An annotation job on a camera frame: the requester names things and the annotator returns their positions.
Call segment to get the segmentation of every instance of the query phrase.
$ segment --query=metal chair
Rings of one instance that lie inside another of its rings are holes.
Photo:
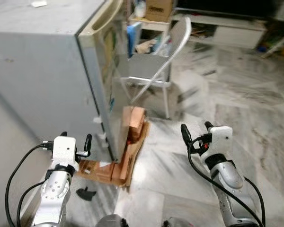
[[[167,87],[170,86],[169,76],[164,73],[174,57],[187,43],[191,34],[191,21],[183,17],[170,31],[172,46],[168,57],[159,56],[158,53],[169,40],[167,37],[154,54],[135,54],[129,59],[129,77],[123,78],[125,82],[144,85],[139,93],[131,99],[133,104],[150,87],[161,87],[164,96],[166,118],[169,118]]]

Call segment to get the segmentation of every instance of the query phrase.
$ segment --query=cardboard box on shelf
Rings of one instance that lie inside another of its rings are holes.
[[[173,0],[146,0],[145,18],[151,21],[168,22]]]

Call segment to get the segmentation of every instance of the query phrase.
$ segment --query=refrigerator handle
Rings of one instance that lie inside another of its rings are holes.
[[[93,33],[100,31],[117,15],[122,7],[123,0],[109,0],[97,12],[91,21],[91,29]]]

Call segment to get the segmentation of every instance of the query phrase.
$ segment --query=wall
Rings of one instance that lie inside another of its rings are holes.
[[[8,226],[5,215],[5,188],[10,174],[29,149],[39,141],[27,130],[0,97],[0,227]],[[16,217],[21,194],[41,181],[50,165],[50,152],[34,151],[15,175],[9,191],[9,208]]]

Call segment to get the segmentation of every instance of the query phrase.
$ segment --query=black object on floor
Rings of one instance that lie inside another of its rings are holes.
[[[93,198],[93,196],[97,193],[97,192],[91,192],[91,191],[87,191],[88,187],[86,187],[85,189],[80,188],[76,191],[77,195],[85,200],[85,201],[91,201],[91,199]]]

